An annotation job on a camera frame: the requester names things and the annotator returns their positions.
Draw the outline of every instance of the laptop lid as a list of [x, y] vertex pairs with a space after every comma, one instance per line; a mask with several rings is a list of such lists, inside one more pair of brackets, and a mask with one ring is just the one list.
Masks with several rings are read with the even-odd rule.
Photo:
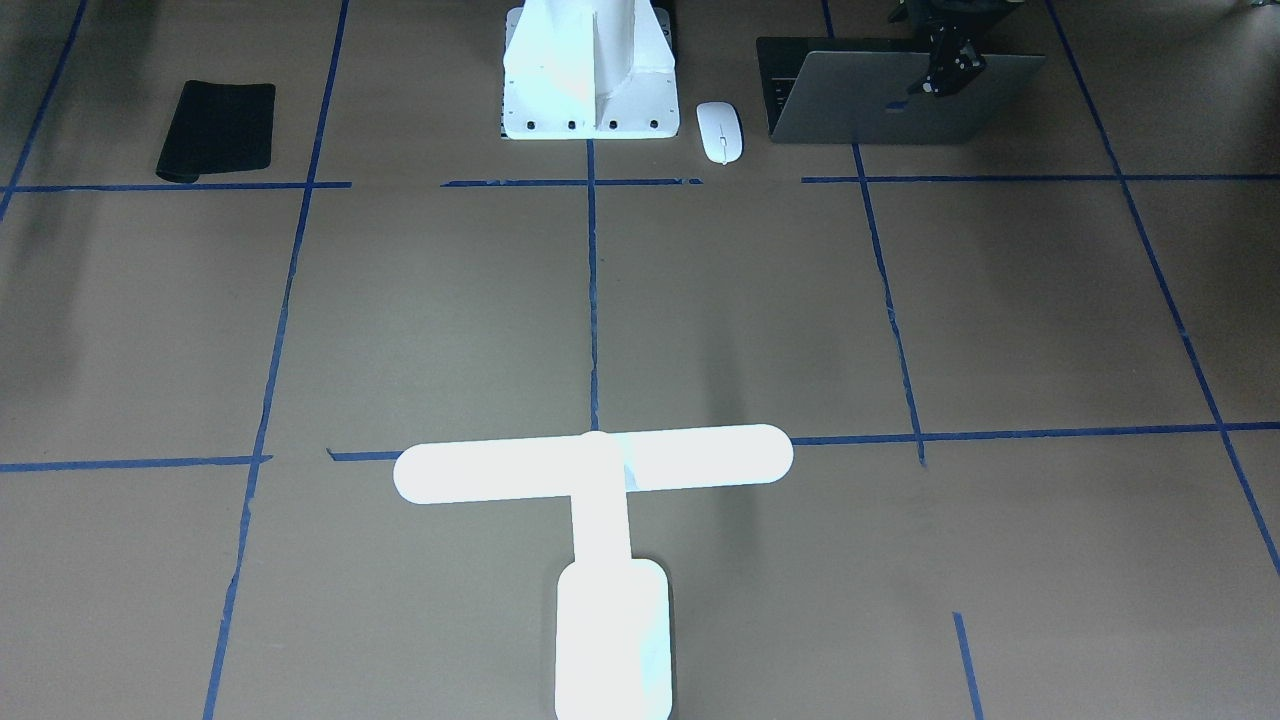
[[[1043, 55], [984, 53], [987, 69], [968, 87], [934, 97], [906, 92], [929, 61], [927, 51], [909, 42], [762, 37], [756, 51], [769, 137], [794, 143], [960, 143], [1044, 64]], [[797, 56], [791, 82], [787, 70]]]

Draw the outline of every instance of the blue tape line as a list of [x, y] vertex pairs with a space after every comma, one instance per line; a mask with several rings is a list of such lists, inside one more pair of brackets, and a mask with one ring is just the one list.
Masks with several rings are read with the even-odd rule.
[[1236, 181], [1236, 182], [1251, 182], [1251, 181], [1280, 181], [1280, 174], [1276, 173], [1226, 173], [1226, 174], [1140, 174], [1140, 176], [1124, 176], [1125, 179], [1130, 181], [1166, 181], [1166, 182], [1221, 182], [1221, 181]]
[[489, 179], [489, 181], [449, 181], [440, 187], [582, 187], [584, 179]]
[[973, 705], [973, 720], [983, 720], [982, 696], [978, 694], [978, 676], [973, 671], [973, 655], [969, 652], [969, 633], [964, 629], [964, 616], [952, 612], [956, 624], [956, 639], [960, 642], [960, 660], [964, 662], [965, 682], [969, 683], [969, 702]]
[[896, 433], [896, 434], [883, 434], [883, 436], [829, 436], [829, 437], [794, 437], [791, 438], [791, 445], [794, 446], [806, 446], [806, 445], [883, 445], [883, 443], [897, 443], [897, 442], [916, 442], [920, 436], [914, 433]]
[[14, 165], [13, 174], [9, 176], [9, 184], [5, 186], [4, 197], [0, 197], [0, 222], [4, 222], [5, 213], [9, 211], [9, 202], [13, 200], [14, 188], [18, 187], [22, 170], [27, 168], [27, 159], [31, 158], [31, 150], [36, 146], [36, 135], [40, 132], [40, 126], [45, 122], [45, 114], [49, 111], [49, 104], [54, 99], [54, 91], [58, 90], [58, 82], [63, 78], [63, 72], [67, 70], [67, 60], [70, 58], [72, 47], [76, 45], [76, 37], [79, 36], [79, 27], [84, 20], [84, 8], [87, 5], [88, 0], [81, 0], [76, 8], [76, 18], [72, 20], [70, 31], [67, 33], [67, 42], [63, 44], [63, 51], [58, 56], [58, 65], [54, 67], [54, 74], [49, 78], [45, 96], [40, 99], [40, 108], [36, 110], [36, 118], [27, 132], [27, 140], [22, 145], [18, 164]]
[[[586, 187], [595, 186], [627, 186], [648, 187], [662, 184], [685, 184], [684, 178], [621, 178], [621, 179], [481, 179], [481, 181], [449, 181], [440, 187]], [[689, 184], [701, 184], [703, 181], [691, 178]]]
[[836, 26], [831, 24], [831, 4], [822, 0], [822, 19], [827, 23], [827, 37], [836, 37]]
[[[1280, 181], [1280, 174], [1143, 174], [1119, 176], [1126, 181], [1142, 182], [1219, 182], [1219, 181]], [[868, 176], [867, 182], [878, 183], [977, 183], [977, 182], [1115, 182], [1116, 174], [1030, 174], [1030, 176]], [[804, 184], [854, 183], [856, 176], [804, 176]]]
[[329, 454], [329, 459], [334, 462], [385, 462], [388, 460], [399, 459], [403, 450], [387, 450], [375, 452], [334, 452], [325, 448]]
[[906, 351], [902, 347], [902, 332], [897, 325], [897, 311], [893, 309], [893, 292], [888, 286], [888, 270], [884, 268], [884, 254], [881, 250], [879, 229], [876, 224], [876, 209], [872, 208], [872, 191], [867, 184], [867, 169], [863, 167], [863, 152], [854, 145], [854, 164], [858, 167], [858, 184], [863, 192], [863, 206], [867, 210], [867, 225], [872, 232], [872, 249], [876, 251], [876, 266], [881, 273], [881, 283], [884, 286], [884, 309], [888, 313], [888, 327], [893, 331], [893, 343], [897, 345], [897, 363], [902, 370], [902, 389], [906, 392], [906, 409], [911, 415], [911, 432], [915, 433], [915, 451], [919, 455], [920, 465], [924, 460], [924, 439], [920, 437], [920, 415], [915, 409], [915, 392], [911, 389], [911, 373], [906, 368]]
[[64, 470], [133, 470], [145, 468], [196, 468], [204, 465], [250, 465], [266, 462], [270, 455], [220, 457], [142, 457], [136, 460], [65, 460], [58, 462], [0, 462], [0, 473], [58, 473]]
[[[275, 382], [280, 372], [280, 355], [284, 351], [284, 332], [289, 322], [289, 297], [293, 292], [293, 278], [298, 270], [298, 255], [302, 251], [302, 238], [306, 233], [307, 215], [311, 211], [311, 195], [316, 179], [316, 170], [320, 165], [320, 149], [324, 145], [324, 129], [329, 115], [329, 102], [333, 97], [333, 86], [338, 76], [338, 56], [342, 53], [342, 37], [347, 28], [347, 9], [349, 0], [342, 0], [342, 10], [338, 14], [338, 28], [334, 32], [333, 53], [329, 58], [329, 77], [325, 81], [324, 96], [320, 101], [320, 118], [316, 122], [315, 142], [311, 147], [311, 167], [307, 170], [307, 187], [302, 191], [302, 208], [298, 210], [298, 227], [293, 236], [293, 252], [289, 256], [289, 273], [284, 283], [284, 299], [280, 301], [280, 314], [275, 325], [275, 343], [271, 348], [271, 365], [268, 370], [266, 388], [262, 392], [262, 419], [259, 421], [257, 436], [253, 441], [253, 455], [261, 456], [266, 446], [266, 428], [271, 419], [271, 401], [275, 396]], [[227, 585], [227, 597], [223, 601], [223, 616], [218, 628], [218, 644], [214, 648], [214, 666], [209, 674], [209, 692], [205, 696], [204, 720], [212, 720], [214, 707], [218, 703], [218, 688], [223, 676], [223, 661], [227, 659], [227, 641], [230, 637], [232, 615], [236, 610], [236, 596], [239, 592], [241, 569], [244, 565], [244, 547], [248, 542], [248, 524], [252, 518], [250, 509], [253, 495], [257, 492], [257, 478], [260, 462], [251, 462], [248, 479], [244, 483], [244, 503], [241, 507], [239, 541], [236, 550], [236, 571]]]
[[202, 190], [347, 190], [351, 182], [210, 182], [193, 184], [27, 184], [14, 192], [189, 192]]
[[1196, 372], [1196, 380], [1199, 383], [1201, 392], [1204, 395], [1204, 402], [1208, 405], [1210, 414], [1213, 415], [1213, 423], [1216, 424], [1219, 434], [1222, 438], [1222, 447], [1226, 450], [1226, 456], [1230, 459], [1231, 468], [1235, 470], [1235, 478], [1239, 482], [1244, 498], [1249, 505], [1249, 511], [1253, 514], [1253, 521], [1258, 527], [1258, 533], [1262, 536], [1262, 542], [1266, 544], [1267, 553], [1271, 556], [1271, 565], [1274, 566], [1276, 574], [1280, 575], [1280, 552], [1276, 551], [1275, 541], [1271, 538], [1271, 530], [1267, 529], [1266, 519], [1262, 516], [1262, 510], [1258, 507], [1257, 500], [1253, 496], [1253, 488], [1249, 486], [1249, 479], [1244, 474], [1244, 468], [1240, 465], [1240, 460], [1235, 454], [1235, 446], [1231, 443], [1231, 436], [1226, 424], [1222, 421], [1222, 414], [1219, 411], [1217, 401], [1213, 398], [1213, 392], [1208, 387], [1208, 379], [1206, 379], [1204, 370], [1201, 368], [1199, 357], [1196, 354], [1196, 346], [1192, 343], [1190, 333], [1187, 331], [1183, 315], [1178, 310], [1178, 304], [1174, 301], [1174, 293], [1169, 288], [1165, 272], [1160, 268], [1160, 260], [1156, 256], [1156, 249], [1151, 243], [1151, 238], [1147, 234], [1147, 227], [1142, 220], [1142, 213], [1138, 211], [1138, 204], [1129, 188], [1129, 182], [1125, 179], [1124, 172], [1120, 169], [1120, 160], [1111, 143], [1111, 136], [1107, 135], [1106, 126], [1102, 124], [1102, 115], [1098, 113], [1098, 106], [1093, 101], [1093, 95], [1089, 92], [1089, 87], [1084, 82], [1084, 73], [1080, 72], [1080, 64], [1075, 58], [1075, 53], [1071, 50], [1071, 44], [1066, 37], [1066, 29], [1062, 27], [1062, 20], [1057, 17], [1057, 9], [1053, 6], [1053, 0], [1046, 0], [1044, 6], [1048, 10], [1050, 19], [1053, 22], [1053, 28], [1057, 31], [1059, 38], [1062, 42], [1062, 50], [1066, 54], [1066, 60], [1071, 65], [1071, 73], [1075, 76], [1075, 82], [1080, 87], [1084, 102], [1089, 108], [1093, 123], [1097, 126], [1098, 135], [1102, 137], [1102, 147], [1106, 150], [1107, 158], [1111, 161], [1111, 169], [1115, 172], [1116, 179], [1120, 181], [1120, 190], [1124, 192], [1125, 202], [1129, 205], [1129, 214], [1133, 215], [1133, 223], [1138, 229], [1138, 237], [1142, 240], [1142, 247], [1147, 252], [1147, 260], [1151, 261], [1151, 269], [1156, 275], [1156, 282], [1160, 284], [1160, 292], [1165, 297], [1165, 305], [1169, 306], [1169, 314], [1172, 316], [1174, 325], [1178, 328], [1178, 334], [1181, 337], [1183, 348], [1187, 351], [1187, 357], [1190, 360], [1192, 369]]
[[620, 186], [621, 184], [621, 186], [628, 186], [628, 187], [644, 187], [644, 186], [654, 186], [654, 184], [685, 184], [685, 181], [681, 179], [681, 178], [632, 178], [632, 179], [608, 179], [608, 181], [598, 179], [598, 181], [595, 181], [595, 184], [596, 186], [605, 186], [605, 184], [608, 184], [608, 186]]
[[[1233, 432], [1280, 430], [1280, 421], [1228, 423]], [[1073, 438], [1073, 437], [1121, 437], [1121, 436], [1160, 436], [1185, 433], [1216, 433], [1212, 423], [1193, 423], [1187, 425], [1129, 425], [1114, 428], [1041, 428], [1029, 430], [968, 430], [950, 433], [884, 433], [865, 436], [814, 436], [791, 438], [796, 447], [824, 445], [893, 445], [924, 442], [972, 442], [984, 439], [1034, 439], [1034, 438]], [[334, 462], [366, 462], [396, 460], [402, 450], [372, 452], [334, 452], [325, 448]]]
[[600, 429], [600, 313], [595, 252], [595, 142], [586, 141], [586, 255], [590, 266], [588, 299], [591, 304], [591, 429]]

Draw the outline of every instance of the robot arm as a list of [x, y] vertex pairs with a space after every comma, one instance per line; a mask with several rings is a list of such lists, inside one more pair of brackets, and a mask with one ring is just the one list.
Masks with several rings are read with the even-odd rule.
[[908, 92], [946, 97], [960, 92], [987, 67], [974, 41], [1023, 0], [899, 0], [888, 17], [910, 19], [916, 38], [929, 44], [929, 69]]

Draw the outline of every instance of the floor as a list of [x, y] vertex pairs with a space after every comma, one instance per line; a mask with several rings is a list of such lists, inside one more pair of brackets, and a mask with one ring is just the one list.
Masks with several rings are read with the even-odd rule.
[[[594, 143], [499, 137], [513, 4], [0, 8], [0, 715], [550, 719], [567, 501], [398, 451], [772, 423], [630, 498], [673, 717], [1275, 717], [1280, 6], [1028, 0], [978, 138], [849, 147], [754, 38], [887, 0], [680, 4], [680, 135]], [[269, 169], [155, 177], [191, 78]]]

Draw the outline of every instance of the white rounded bar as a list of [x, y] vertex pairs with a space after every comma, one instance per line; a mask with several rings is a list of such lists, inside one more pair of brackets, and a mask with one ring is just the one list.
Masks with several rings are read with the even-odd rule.
[[392, 475], [401, 496], [416, 503], [567, 496], [617, 469], [614, 455], [591, 436], [621, 448], [631, 491], [772, 483], [794, 457], [778, 428], [730, 425], [417, 445], [399, 456]]
[[712, 488], [772, 483], [791, 469], [791, 438], [773, 425], [728, 425], [613, 436], [627, 489]]

